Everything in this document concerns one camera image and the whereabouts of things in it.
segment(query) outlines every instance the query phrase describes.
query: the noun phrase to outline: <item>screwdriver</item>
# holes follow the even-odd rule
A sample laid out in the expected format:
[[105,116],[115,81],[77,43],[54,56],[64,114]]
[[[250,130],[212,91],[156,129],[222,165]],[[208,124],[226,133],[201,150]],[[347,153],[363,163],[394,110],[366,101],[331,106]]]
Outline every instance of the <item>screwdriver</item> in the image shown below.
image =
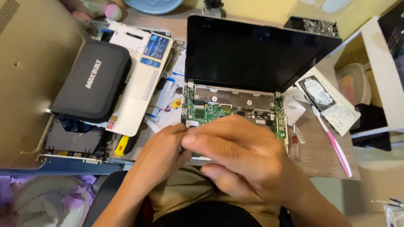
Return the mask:
[[297,142],[297,135],[296,135],[296,125],[293,125],[293,136],[292,136],[292,154],[293,159],[296,162],[300,162],[300,152],[299,152],[299,144]]

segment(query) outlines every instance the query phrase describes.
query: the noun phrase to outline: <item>blue bowl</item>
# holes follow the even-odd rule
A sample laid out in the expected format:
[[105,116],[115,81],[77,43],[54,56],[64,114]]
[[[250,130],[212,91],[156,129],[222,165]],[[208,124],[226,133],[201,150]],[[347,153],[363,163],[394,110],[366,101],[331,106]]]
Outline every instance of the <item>blue bowl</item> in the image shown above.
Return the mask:
[[140,12],[165,14],[175,10],[183,0],[125,0],[125,3]]

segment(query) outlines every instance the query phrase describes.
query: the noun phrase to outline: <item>red wire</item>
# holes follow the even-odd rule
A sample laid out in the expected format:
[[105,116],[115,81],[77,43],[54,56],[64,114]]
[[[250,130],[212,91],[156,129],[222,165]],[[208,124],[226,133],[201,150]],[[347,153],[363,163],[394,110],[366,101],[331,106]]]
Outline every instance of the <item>red wire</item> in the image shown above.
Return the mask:
[[157,109],[159,109],[159,110],[161,110],[161,111],[166,111],[166,110],[168,110],[168,109],[171,109],[171,108],[172,108],[172,107],[170,106],[170,107],[167,107],[166,109],[162,109],[162,108],[159,108],[159,107],[154,106],[154,105],[150,105],[150,107],[157,108]]

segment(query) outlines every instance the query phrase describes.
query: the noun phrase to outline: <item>beige pants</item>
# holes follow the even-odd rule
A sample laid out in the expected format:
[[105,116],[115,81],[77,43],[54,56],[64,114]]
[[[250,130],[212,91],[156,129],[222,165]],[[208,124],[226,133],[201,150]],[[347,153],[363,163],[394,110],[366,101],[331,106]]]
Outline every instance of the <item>beige pants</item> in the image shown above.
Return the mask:
[[227,194],[215,190],[206,176],[188,165],[184,165],[168,180],[157,185],[149,193],[149,197],[155,210],[154,220],[195,202],[214,200],[245,209],[264,227],[279,226],[280,205],[260,206],[237,202]]

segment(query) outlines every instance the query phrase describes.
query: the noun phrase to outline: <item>touchpad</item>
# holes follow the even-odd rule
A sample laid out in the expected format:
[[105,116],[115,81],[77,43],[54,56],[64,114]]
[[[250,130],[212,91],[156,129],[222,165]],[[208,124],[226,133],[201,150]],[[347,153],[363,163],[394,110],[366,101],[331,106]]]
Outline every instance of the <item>touchpad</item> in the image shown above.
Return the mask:
[[148,100],[152,92],[154,83],[158,77],[158,70],[144,70],[130,78],[129,95],[135,98]]

